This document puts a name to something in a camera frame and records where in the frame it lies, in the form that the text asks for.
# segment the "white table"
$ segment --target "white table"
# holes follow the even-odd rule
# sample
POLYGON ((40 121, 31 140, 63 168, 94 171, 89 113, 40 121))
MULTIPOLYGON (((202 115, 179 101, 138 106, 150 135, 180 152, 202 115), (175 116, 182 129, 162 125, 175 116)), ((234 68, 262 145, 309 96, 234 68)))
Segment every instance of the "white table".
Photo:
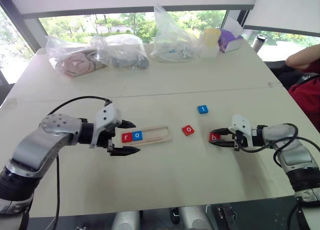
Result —
POLYGON ((106 67, 75 78, 58 74, 47 54, 37 54, 8 97, 19 102, 62 101, 83 95, 115 98, 268 88, 268 84, 278 82, 244 41, 240 49, 220 52, 213 59, 186 63, 160 63, 151 59, 148 69, 106 67))
MULTIPOLYGON (((122 110, 123 118, 138 128, 168 126, 172 141, 142 146, 140 152, 127 157, 110 157, 102 148, 89 149, 80 144, 63 148, 60 151, 62 216, 292 195, 287 176, 273 162, 273 150, 250 154, 208 143, 209 132, 228 127, 236 113, 249 118, 252 126, 296 124, 300 136, 320 143, 318 132, 283 87, 114 97, 113 101, 122 110), (209 113, 200 115, 197 106, 203 104, 208 106, 209 113), (188 137, 181 131, 187 124, 195 129, 188 137)), ((19 141, 60 103, 3 105, 0 166, 11 157, 19 141)), ((102 107, 103 102, 83 100, 65 106, 61 112, 93 121, 102 107)), ((114 141, 118 146, 122 131, 117 130, 114 141)), ((319 162, 319 153, 312 147, 310 151, 319 162)), ((31 217, 53 216, 55 207, 54 163, 36 189, 31 217)))

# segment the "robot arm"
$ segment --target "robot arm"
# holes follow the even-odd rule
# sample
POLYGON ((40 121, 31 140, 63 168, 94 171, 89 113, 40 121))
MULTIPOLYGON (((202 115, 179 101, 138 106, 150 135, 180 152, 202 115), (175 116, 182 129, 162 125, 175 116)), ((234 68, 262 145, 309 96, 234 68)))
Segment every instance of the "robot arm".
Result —
POLYGON ((111 156, 138 152, 140 149, 135 147, 114 146, 112 137, 116 135, 116 127, 133 128, 135 125, 122 120, 120 111, 112 103, 97 113, 95 123, 59 113, 46 116, 38 129, 20 142, 0 174, 0 215, 21 216, 30 207, 35 188, 64 146, 80 143, 91 148, 103 147, 111 156))
MULTIPOLYGON (((256 129, 252 129, 247 119, 236 114, 232 118, 231 127, 216 129, 211 133, 215 135, 214 139, 209 141, 211 144, 234 148, 235 151, 241 149, 248 153, 256 153, 264 148, 275 149, 278 152, 276 157, 280 162, 280 166, 289 178, 294 190, 299 209, 308 208, 304 211, 305 213, 313 215, 316 212, 319 215, 319 167, 309 150, 299 141, 299 139, 304 140, 305 138, 295 136, 296 128, 292 124, 259 125, 256 129), (229 134, 232 135, 232 141, 219 139, 220 135, 229 134)), ((312 221, 312 219, 313 221, 319 220, 318 218, 306 216, 304 221, 312 221)))

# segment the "window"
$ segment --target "window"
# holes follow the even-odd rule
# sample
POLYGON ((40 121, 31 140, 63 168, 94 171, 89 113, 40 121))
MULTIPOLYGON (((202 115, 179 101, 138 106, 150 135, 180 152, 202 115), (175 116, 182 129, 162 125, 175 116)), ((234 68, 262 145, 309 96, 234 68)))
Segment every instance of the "window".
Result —
POLYGON ((0 71, 9 84, 17 82, 34 52, 0 7, 0 71))
POLYGON ((244 29, 242 36, 252 45, 258 34, 267 37, 267 41, 258 52, 259 57, 263 61, 286 60, 289 56, 302 49, 320 44, 320 37, 275 31, 244 29))
MULTIPOLYGON (((225 10, 172 11, 177 23, 197 37, 205 28, 219 28, 225 10)), ((92 14, 79 16, 57 16, 40 18, 45 31, 69 42, 88 43, 92 36, 134 34, 146 44, 152 43, 156 35, 153 12, 92 14)))

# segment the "plastic bag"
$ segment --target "plastic bag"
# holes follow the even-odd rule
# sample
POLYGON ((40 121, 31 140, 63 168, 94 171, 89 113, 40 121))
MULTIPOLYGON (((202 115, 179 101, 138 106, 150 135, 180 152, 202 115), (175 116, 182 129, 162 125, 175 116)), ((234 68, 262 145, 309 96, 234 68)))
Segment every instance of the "plastic bag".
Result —
POLYGON ((188 62, 199 54, 198 39, 179 27, 162 6, 154 6, 157 32, 152 56, 159 62, 188 62))
POLYGON ((89 45, 47 36, 45 49, 52 67, 69 77, 88 74, 106 66, 97 61, 97 48, 89 45))
POLYGON ((141 38, 132 34, 94 37, 91 45, 97 47, 97 60, 108 64, 111 60, 115 68, 139 67, 145 69, 149 60, 141 38))

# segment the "red shirt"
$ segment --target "red shirt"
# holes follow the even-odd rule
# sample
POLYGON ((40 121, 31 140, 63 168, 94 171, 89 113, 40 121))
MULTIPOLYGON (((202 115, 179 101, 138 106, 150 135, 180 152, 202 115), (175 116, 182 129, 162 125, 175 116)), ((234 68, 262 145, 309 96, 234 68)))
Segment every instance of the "red shirt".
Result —
MULTIPOLYGON (((320 74, 320 59, 311 63, 304 72, 320 74)), ((289 93, 320 132, 320 77, 293 85, 289 93)))

